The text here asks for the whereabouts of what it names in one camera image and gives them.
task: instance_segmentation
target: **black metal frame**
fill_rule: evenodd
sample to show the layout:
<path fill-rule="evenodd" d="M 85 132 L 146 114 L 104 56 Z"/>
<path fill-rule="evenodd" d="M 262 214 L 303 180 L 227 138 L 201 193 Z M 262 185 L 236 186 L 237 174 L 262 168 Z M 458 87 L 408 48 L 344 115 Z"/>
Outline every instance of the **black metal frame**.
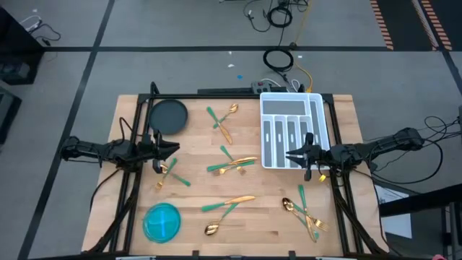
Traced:
<path fill-rule="evenodd" d="M 341 144 L 341 136 L 340 136 L 340 129 L 339 129 L 339 122 L 337 120 L 337 115 L 336 115 L 336 110 L 335 110 L 335 104 L 334 104 L 334 97 L 332 94 L 322 94 L 323 100 L 326 102 L 329 108 L 329 113 L 331 116 L 332 120 L 332 129 L 334 133 L 334 140 L 337 144 Z M 137 129 L 139 129 L 139 124 L 141 120 L 141 110 L 143 108 L 143 105 L 147 103 L 148 109 L 152 107 L 154 100 L 155 99 L 259 99 L 260 96 L 258 94 L 179 94 L 179 95 L 172 95 L 172 94 L 159 94 L 159 91 L 155 84 L 151 84 L 151 93 L 149 94 L 139 94 L 137 103 L 136 103 L 136 110 L 135 110 L 135 116 L 134 116 L 134 122 L 133 122 L 133 131 L 131 132 L 131 137 L 130 140 L 132 142 L 135 142 L 136 140 L 136 133 Z M 144 128 L 143 128 L 143 133 L 147 133 L 149 131 L 149 124 L 147 123 L 148 121 L 148 115 L 149 113 L 146 114 L 146 117 L 144 119 Z M 84 252 L 80 255 L 74 255 L 74 256 L 58 256 L 58 257 L 50 257 L 50 258 L 44 258 L 44 259 L 49 259 L 49 260 L 74 260 L 74 259 L 101 259 L 101 260 L 106 260 L 106 259 L 115 259 L 116 257 L 122 257 L 122 256 L 130 256 L 129 251 L 130 251 L 130 245 L 131 245 L 131 236 L 133 233 L 133 227 L 134 227 L 134 219 L 135 219 L 135 214 L 136 214 L 136 202 L 138 200 L 138 195 L 139 195 L 139 187 L 141 185 L 141 173 L 142 173 L 142 167 L 134 172 L 135 174 L 135 179 L 134 179 L 134 184 L 132 188 L 132 193 L 134 193 L 134 203 L 131 203 L 129 212 L 128 212 L 128 221 L 127 221 L 127 228 L 126 228 L 126 233 L 125 233 L 125 238 L 123 242 L 123 249 L 122 251 L 117 251 L 117 245 L 118 245 L 118 236 L 119 236 L 119 227 L 116 228 L 116 231 L 113 233 L 112 238 L 110 240 L 110 245 L 109 245 L 109 252 L 105 253 L 100 253 L 100 252 Z M 129 172 L 124 172 L 123 174 L 123 179 L 121 183 L 121 190 L 119 193 L 119 198 L 118 198 L 118 206 L 117 206 L 117 211 L 115 213 L 116 216 L 119 214 L 123 214 L 123 209 L 125 208 L 126 210 L 126 192 L 128 190 L 128 180 L 130 178 Z M 344 182 L 344 188 L 345 188 L 345 194 L 346 194 L 346 202 L 349 205 L 349 208 L 351 211 L 356 215 L 356 212 L 354 210 L 354 198 L 352 196 L 352 188 L 351 188 L 351 183 L 349 182 L 349 176 L 343 176 L 343 182 Z M 337 178 L 330 178 L 331 179 L 331 184 L 333 187 L 338 186 L 338 180 Z M 353 236 L 354 236 L 354 242 L 357 251 L 356 252 L 351 252 L 349 250 L 349 244 L 348 244 L 348 237 L 347 237 L 347 229 L 345 225 L 345 219 L 344 219 L 344 213 L 341 209 L 341 207 L 337 204 L 335 204 L 335 209 L 336 209 L 336 216 L 337 216 L 337 221 L 338 221 L 338 226 L 339 226 L 339 239 L 341 242 L 341 247 L 343 251 L 344 257 L 352 257 L 356 259 L 399 259 L 399 260 L 404 260 L 408 259 L 411 260 L 412 258 L 404 258 L 404 257 L 397 257 L 397 256 L 384 256 L 384 255 L 377 255 L 377 254 L 365 254 L 363 251 L 362 247 L 362 241 L 361 238 L 359 237 L 358 231 L 353 229 Z M 248 260 L 264 260 L 264 259 L 316 259 L 315 256 L 310 256 L 310 257 L 297 257 L 294 251 L 289 251 L 288 252 L 288 257 L 285 256 L 278 256 L 278 257 L 260 257 L 260 256 L 199 256 L 199 251 L 192 251 L 191 256 L 156 256 L 156 259 L 185 259 L 185 260 L 199 260 L 199 259 L 248 259 Z"/>

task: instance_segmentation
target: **white cable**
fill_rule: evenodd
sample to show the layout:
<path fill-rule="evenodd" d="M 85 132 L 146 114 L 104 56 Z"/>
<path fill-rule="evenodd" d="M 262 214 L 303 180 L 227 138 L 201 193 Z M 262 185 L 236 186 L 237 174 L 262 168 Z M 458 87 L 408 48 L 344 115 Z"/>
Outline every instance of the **white cable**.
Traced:
<path fill-rule="evenodd" d="M 22 25 L 23 23 L 25 23 L 26 21 L 28 21 L 30 18 L 34 18 L 34 17 L 37 17 L 37 18 L 38 18 L 38 21 L 37 21 L 35 24 L 33 24 L 33 25 L 31 25 L 31 26 L 25 28 L 26 31 L 29 32 L 29 31 L 31 31 L 31 30 L 33 30 L 33 29 L 35 29 L 35 28 L 38 27 L 38 25 L 42 22 L 42 17 L 40 17 L 39 15 L 31 15 L 31 16 L 29 16 L 28 18 L 22 20 L 19 24 Z"/>
<path fill-rule="evenodd" d="M 264 80 L 267 80 L 267 81 L 269 81 L 269 82 L 273 82 L 274 84 L 276 84 L 276 86 L 281 87 L 281 85 L 280 85 L 278 82 L 275 82 L 275 81 L 272 80 L 272 79 L 260 79 L 260 81 L 264 81 Z"/>

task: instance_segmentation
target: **floor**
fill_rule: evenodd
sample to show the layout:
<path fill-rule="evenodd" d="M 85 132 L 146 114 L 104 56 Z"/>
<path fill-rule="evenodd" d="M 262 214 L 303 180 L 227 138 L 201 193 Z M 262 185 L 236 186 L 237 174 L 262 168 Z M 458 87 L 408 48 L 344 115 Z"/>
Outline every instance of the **floor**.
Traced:
<path fill-rule="evenodd" d="M 265 27 L 261 9 L 250 5 L 256 27 Z M 61 47 L 137 46 L 275 46 L 281 30 L 252 29 L 244 18 L 244 1 L 218 0 L 0 0 L 17 20 L 38 14 L 62 34 Z M 101 26 L 109 15 L 107 26 Z M 302 13 L 294 11 L 282 45 L 293 41 Z M 313 0 L 299 46 L 383 47 L 369 0 Z M 147 92 L 155 81 L 161 93 L 195 93 L 203 88 L 249 87 L 270 77 L 281 81 L 262 62 L 263 51 L 104 51 L 91 48 L 47 52 L 32 85 L 6 88 L 22 98 L 22 106 L 0 154 L 0 255 L 18 256 L 66 122 L 71 135 L 106 142 L 122 94 Z M 459 68 L 462 53 L 450 53 Z M 453 121 L 462 95 L 439 52 L 300 51 L 296 59 L 313 75 L 314 92 L 351 94 L 364 139 L 404 127 L 424 127 L 426 116 Z M 270 62 L 285 57 L 273 55 Z M 293 69 L 289 78 L 305 84 Z M 72 103 L 81 101 L 69 123 Z M 460 139 L 442 142 L 444 163 L 430 181 L 408 185 L 418 192 L 462 183 Z M 378 160 L 383 165 L 398 153 Z M 438 153 L 429 147 L 409 153 L 381 172 L 395 181 L 411 181 L 436 168 Z M 99 168 L 72 162 L 60 164 L 29 257 L 77 254 L 82 245 L 91 194 Z"/>

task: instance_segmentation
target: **table frame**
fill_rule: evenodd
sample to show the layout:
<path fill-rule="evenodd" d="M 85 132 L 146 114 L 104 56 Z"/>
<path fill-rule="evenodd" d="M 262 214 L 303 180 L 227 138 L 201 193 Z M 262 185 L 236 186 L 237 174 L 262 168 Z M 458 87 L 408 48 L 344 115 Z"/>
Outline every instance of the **table frame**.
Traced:
<path fill-rule="evenodd" d="M 334 140 L 336 144 L 341 144 L 341 137 L 340 137 L 340 129 L 339 129 L 339 122 L 337 121 L 335 104 L 334 104 L 334 97 L 332 94 L 321 94 L 323 97 L 324 102 L 328 105 L 329 113 L 332 120 L 332 127 L 334 133 Z M 141 121 L 141 110 L 142 107 L 147 104 L 148 108 L 152 107 L 154 104 L 155 99 L 259 99 L 260 95 L 258 94 L 160 94 L 157 86 L 154 82 L 151 83 L 151 91 L 147 94 L 138 94 L 138 98 L 136 101 L 136 110 L 134 116 L 134 122 L 132 124 L 133 131 L 131 132 L 130 141 L 136 141 L 136 134 L 138 133 L 140 121 Z M 149 119 L 149 113 L 146 113 L 144 119 L 144 128 L 142 134 L 147 134 L 149 131 L 149 124 L 147 123 Z M 126 194 L 128 191 L 128 182 L 130 179 L 130 175 L 134 173 L 134 182 L 133 188 L 129 197 L 126 199 Z M 111 223 L 108 230 L 105 232 L 104 236 L 98 241 L 97 245 L 90 249 L 89 251 L 85 251 L 79 255 L 73 256 L 59 256 L 53 258 L 44 258 L 44 259 L 53 259 L 53 260 L 70 260 L 70 259 L 99 259 L 99 260 L 106 260 L 106 259 L 117 259 L 118 257 L 123 256 L 130 256 L 130 245 L 131 245 L 131 236 L 133 233 L 134 227 L 134 220 L 136 214 L 136 203 L 138 200 L 139 195 L 139 187 L 141 185 L 141 173 L 142 173 L 142 166 L 136 172 L 128 172 L 124 171 L 121 189 L 119 192 L 118 197 L 118 204 L 116 207 L 115 212 L 115 219 Z M 330 178 L 331 184 L 333 187 L 338 186 L 337 178 Z M 354 198 L 352 195 L 352 187 L 349 181 L 349 175 L 343 175 L 342 181 L 344 183 L 344 191 L 345 191 L 345 199 L 348 204 L 348 208 L 356 217 L 356 210 L 354 208 Z M 341 196 L 340 193 L 337 193 L 333 190 L 334 196 Z M 381 255 L 381 254 L 365 254 L 364 248 L 362 247 L 362 239 L 359 236 L 358 230 L 356 230 L 353 226 L 353 238 L 355 248 L 357 249 L 356 252 L 352 252 L 349 250 L 349 243 L 347 239 L 347 229 L 345 225 L 344 219 L 344 212 L 342 211 L 341 207 L 335 203 L 336 209 L 336 216 L 337 222 L 339 225 L 339 236 L 341 247 L 343 251 L 344 257 L 349 258 L 356 258 L 356 259 L 410 259 L 406 257 L 397 257 L 397 256 L 389 256 L 389 255 Z M 119 227 L 120 224 L 125 219 L 125 216 L 128 213 L 127 219 L 127 227 L 123 241 L 123 249 L 121 251 L 117 251 L 118 245 L 118 237 L 119 237 Z M 103 252 L 104 249 L 108 246 L 108 251 Z M 310 257 L 297 257 L 295 251 L 289 251 L 288 257 L 285 256 L 278 256 L 278 257 L 260 257 L 260 256 L 199 256 L 199 251 L 192 251 L 191 256 L 155 256 L 155 259 L 175 259 L 175 260 L 199 260 L 199 259 L 248 259 L 248 260 L 264 260 L 264 259 L 272 259 L 272 260 L 279 260 L 279 259 L 318 259 L 316 256 Z M 148 256 L 140 256 L 140 258 L 136 260 L 148 260 L 152 259 Z"/>

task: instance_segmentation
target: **black plate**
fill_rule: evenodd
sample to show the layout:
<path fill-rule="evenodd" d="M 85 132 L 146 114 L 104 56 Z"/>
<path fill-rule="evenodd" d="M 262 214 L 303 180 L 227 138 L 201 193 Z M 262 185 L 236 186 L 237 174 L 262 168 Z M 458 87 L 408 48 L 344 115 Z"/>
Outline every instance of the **black plate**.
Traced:
<path fill-rule="evenodd" d="M 188 109 L 178 100 L 162 100 L 149 113 L 149 126 L 161 134 L 178 133 L 188 120 Z"/>

